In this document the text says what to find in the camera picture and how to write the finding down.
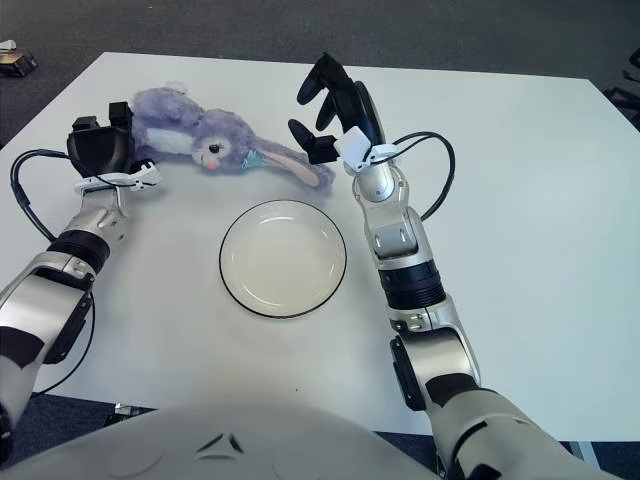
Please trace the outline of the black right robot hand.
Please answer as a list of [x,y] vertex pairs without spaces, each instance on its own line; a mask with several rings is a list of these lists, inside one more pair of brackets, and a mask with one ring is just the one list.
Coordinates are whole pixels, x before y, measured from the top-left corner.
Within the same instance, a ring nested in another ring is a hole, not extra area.
[[[343,65],[328,53],[323,53],[315,62],[297,92],[296,101],[299,105],[307,105],[324,89],[328,93],[316,119],[318,131],[325,130],[337,118],[344,133],[358,127],[371,145],[384,143],[377,110],[364,83],[352,80]],[[295,119],[288,121],[288,128],[311,165],[338,160],[335,137],[316,137]]]

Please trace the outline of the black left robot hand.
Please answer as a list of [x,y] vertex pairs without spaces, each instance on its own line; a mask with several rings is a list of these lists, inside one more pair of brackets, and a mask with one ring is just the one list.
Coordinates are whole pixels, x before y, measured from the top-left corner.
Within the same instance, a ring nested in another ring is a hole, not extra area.
[[133,136],[133,113],[126,101],[109,104],[110,124],[101,126],[96,116],[78,117],[67,138],[67,151],[83,177],[111,173],[134,174],[154,164],[138,158]]

